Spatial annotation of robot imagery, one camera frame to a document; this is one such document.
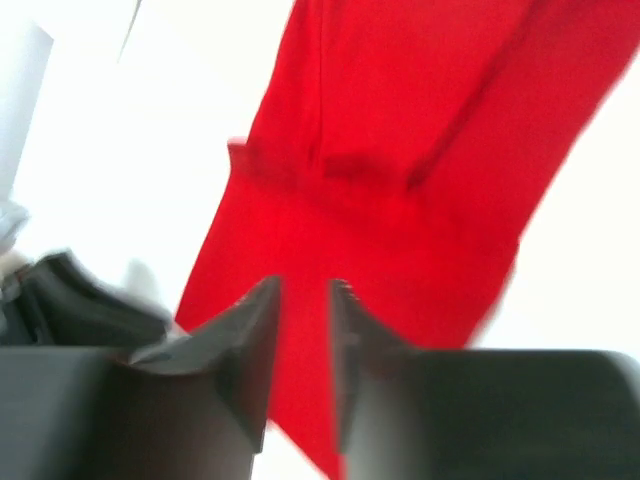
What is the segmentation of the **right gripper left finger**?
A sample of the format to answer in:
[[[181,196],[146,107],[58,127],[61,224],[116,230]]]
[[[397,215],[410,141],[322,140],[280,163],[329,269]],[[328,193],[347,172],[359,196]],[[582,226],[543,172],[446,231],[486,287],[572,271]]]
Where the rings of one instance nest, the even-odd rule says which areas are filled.
[[[127,355],[1,350],[5,479],[247,479],[261,451],[280,306],[275,276],[207,324]]]

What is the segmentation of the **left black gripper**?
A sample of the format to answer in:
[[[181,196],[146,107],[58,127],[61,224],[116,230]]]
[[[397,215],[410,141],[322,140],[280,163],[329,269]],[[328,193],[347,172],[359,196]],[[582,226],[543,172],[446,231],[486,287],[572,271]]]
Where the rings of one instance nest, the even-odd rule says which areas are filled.
[[[3,346],[141,348],[171,329],[169,313],[100,283],[70,251],[15,266],[1,280]]]

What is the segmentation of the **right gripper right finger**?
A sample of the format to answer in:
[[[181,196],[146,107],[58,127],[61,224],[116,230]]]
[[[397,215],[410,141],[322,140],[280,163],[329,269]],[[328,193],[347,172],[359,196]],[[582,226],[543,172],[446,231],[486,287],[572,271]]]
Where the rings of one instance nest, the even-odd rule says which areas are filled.
[[[433,350],[330,286],[349,479],[635,479],[639,365],[594,350]]]

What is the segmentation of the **red t shirt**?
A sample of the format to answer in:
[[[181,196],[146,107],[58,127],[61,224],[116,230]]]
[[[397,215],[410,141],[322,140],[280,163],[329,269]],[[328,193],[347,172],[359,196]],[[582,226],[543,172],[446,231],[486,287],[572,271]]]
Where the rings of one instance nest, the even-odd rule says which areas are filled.
[[[342,477],[332,279],[460,348],[639,44],[635,1],[298,1],[177,311],[192,330],[283,282],[270,418]]]

